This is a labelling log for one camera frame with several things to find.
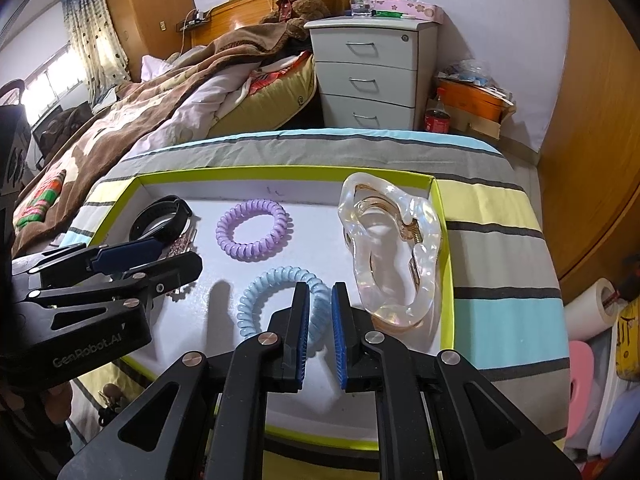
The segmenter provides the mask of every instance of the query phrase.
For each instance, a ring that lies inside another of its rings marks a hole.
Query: wall
[[[226,0],[195,0],[209,9]],[[568,0],[424,0],[448,15],[438,65],[475,57],[489,62],[498,85],[513,92],[518,111],[503,134],[539,150],[562,77]]]
[[[16,78],[25,79],[69,42],[62,4],[43,12],[0,50],[0,86]],[[79,84],[60,104],[71,108],[87,101],[86,85]]]

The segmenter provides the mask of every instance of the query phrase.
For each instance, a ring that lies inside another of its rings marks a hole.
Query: purple spiral hair tie
[[[273,228],[264,238],[251,244],[238,244],[229,237],[229,226],[258,213],[273,216]],[[218,245],[232,258],[248,260],[269,253],[287,232],[287,214],[280,204],[266,198],[256,198],[241,202],[227,211],[216,226]]]

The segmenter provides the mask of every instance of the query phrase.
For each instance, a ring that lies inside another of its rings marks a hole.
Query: pink stool
[[[566,437],[571,438],[580,428],[587,412],[591,385],[593,384],[593,352],[582,341],[569,341],[571,373],[571,397],[569,400],[569,425]]]

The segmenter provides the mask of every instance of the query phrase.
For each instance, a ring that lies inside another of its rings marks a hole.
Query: window
[[[63,47],[26,80],[22,103],[32,126],[46,115],[62,96],[86,78],[82,62],[70,45]]]

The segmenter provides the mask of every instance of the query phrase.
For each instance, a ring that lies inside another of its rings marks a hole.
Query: wooden cabinet
[[[129,57],[133,80],[140,80],[142,56],[165,59],[182,46],[182,34],[175,25],[194,8],[193,0],[107,0],[113,26]],[[185,36],[184,49],[190,48]]]
[[[640,251],[640,51],[608,0],[570,0],[556,108],[538,174],[562,298],[614,283]]]

